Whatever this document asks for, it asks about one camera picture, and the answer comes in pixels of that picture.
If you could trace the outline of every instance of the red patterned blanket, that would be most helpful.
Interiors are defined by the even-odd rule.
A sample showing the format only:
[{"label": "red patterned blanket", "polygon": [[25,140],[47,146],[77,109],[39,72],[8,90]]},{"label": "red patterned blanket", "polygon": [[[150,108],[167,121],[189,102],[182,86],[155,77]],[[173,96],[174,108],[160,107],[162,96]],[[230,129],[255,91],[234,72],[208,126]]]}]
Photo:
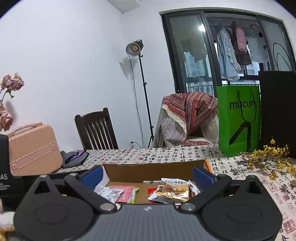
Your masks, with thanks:
[{"label": "red patterned blanket", "polygon": [[218,100],[207,93],[189,92],[166,96],[162,104],[186,124],[186,135],[189,136],[212,113]]}]

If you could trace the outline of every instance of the wooden chair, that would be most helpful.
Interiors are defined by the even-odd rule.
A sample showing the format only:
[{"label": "wooden chair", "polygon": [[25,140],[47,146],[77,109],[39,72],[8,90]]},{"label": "wooden chair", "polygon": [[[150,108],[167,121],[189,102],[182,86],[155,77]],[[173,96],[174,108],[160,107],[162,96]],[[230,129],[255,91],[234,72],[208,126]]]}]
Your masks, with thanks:
[{"label": "wooden chair", "polygon": [[75,123],[83,148],[118,149],[108,108],[84,116],[77,115]]}]

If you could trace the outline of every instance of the table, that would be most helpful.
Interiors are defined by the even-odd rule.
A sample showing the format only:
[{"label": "table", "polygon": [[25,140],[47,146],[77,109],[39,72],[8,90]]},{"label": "table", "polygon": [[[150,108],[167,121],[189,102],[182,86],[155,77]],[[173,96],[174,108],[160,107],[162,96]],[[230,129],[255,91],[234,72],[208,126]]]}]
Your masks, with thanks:
[{"label": "table", "polygon": [[207,159],[215,175],[227,174],[232,179],[237,180],[244,180],[248,175],[256,175],[283,216],[283,225],[276,240],[286,241],[289,239],[289,241],[296,241],[296,188],[291,185],[291,180],[294,179],[292,175],[279,173],[279,178],[272,181],[260,169],[249,169],[246,166],[237,165],[241,158],[239,156],[226,157],[218,149],[218,145],[131,150],[88,150],[88,152],[89,157],[83,165],[71,168],[71,170],[61,169],[58,172],[90,169],[101,163],[146,164]]}]

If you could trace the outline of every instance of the shopping bag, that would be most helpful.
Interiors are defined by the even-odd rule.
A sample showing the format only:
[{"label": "shopping bag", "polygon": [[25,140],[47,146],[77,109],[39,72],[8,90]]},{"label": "shopping bag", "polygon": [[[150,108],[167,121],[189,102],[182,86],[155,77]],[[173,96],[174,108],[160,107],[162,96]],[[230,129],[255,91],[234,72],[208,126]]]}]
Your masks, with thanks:
[{"label": "shopping bag", "polygon": [[217,87],[219,149],[228,157],[259,149],[260,93],[258,85]]}]

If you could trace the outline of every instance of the black window frame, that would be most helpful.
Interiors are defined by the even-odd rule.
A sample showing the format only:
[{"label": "black window frame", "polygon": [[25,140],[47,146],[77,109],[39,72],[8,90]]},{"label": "black window frame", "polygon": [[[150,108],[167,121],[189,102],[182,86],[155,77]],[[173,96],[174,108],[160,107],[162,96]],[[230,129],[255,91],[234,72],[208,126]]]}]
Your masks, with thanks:
[{"label": "black window frame", "polygon": [[[239,14],[239,15],[244,15],[244,16],[252,16],[255,17],[259,23],[260,29],[263,33],[263,37],[266,41],[266,46],[267,46],[267,51],[268,51],[268,55],[269,55],[269,68],[274,71],[275,67],[274,67],[274,62],[273,62],[273,58],[272,58],[272,52],[270,49],[270,46],[267,42],[267,37],[266,34],[264,32],[264,28],[262,26],[261,23],[261,19],[270,21],[270,22],[274,22],[280,25],[280,28],[283,32],[284,35],[284,39],[286,42],[286,45],[288,46],[288,54],[289,57],[291,58],[291,65],[293,68],[293,71],[296,71],[296,61],[295,61],[295,55],[293,53],[293,48],[292,48],[292,44],[288,35],[288,32],[285,28],[285,25],[283,23],[283,21],[280,21],[278,19],[272,18],[272,17],[267,17],[264,15],[260,15],[257,13],[249,13],[243,10],[224,10],[224,9],[192,9],[192,10],[181,10],[181,11],[173,11],[173,12],[167,12],[167,13],[163,13],[161,14],[161,18],[162,18],[162,22],[163,22],[163,28],[164,28],[164,33],[165,33],[165,39],[167,42],[167,46],[168,46],[168,52],[169,52],[169,57],[170,57],[170,63],[171,63],[171,67],[172,67],[172,72],[173,72],[173,78],[174,78],[174,84],[175,84],[175,91],[176,93],[185,93],[185,89],[184,89],[184,84],[183,84],[183,78],[182,78],[182,70],[180,68],[180,62],[179,62],[179,57],[178,57],[178,53],[177,53],[177,48],[176,48],[176,44],[175,44],[175,40],[173,38],[170,38],[170,36],[173,36],[173,31],[172,31],[172,27],[170,24],[170,17],[175,17],[175,16],[185,16],[185,15],[194,15],[194,14],[200,14],[201,19],[203,21],[203,24],[205,26],[206,32],[204,33],[207,37],[208,41],[205,41],[206,44],[206,49],[207,49],[207,53],[208,53],[208,58],[209,58],[209,63],[210,63],[210,69],[214,70],[212,73],[212,82],[213,82],[213,87],[214,87],[214,95],[217,96],[217,90],[216,87],[217,86],[222,86],[222,78],[220,75],[220,67],[219,67],[219,62],[218,62],[218,57],[216,54],[216,49],[214,46],[214,40],[212,37],[212,33],[210,30],[210,27],[208,25],[207,19],[205,17],[205,13],[230,13],[230,14]],[[241,76],[240,80],[251,80],[252,82],[250,84],[254,84],[255,80],[259,80],[259,76],[257,75],[245,75],[245,76]]]}]

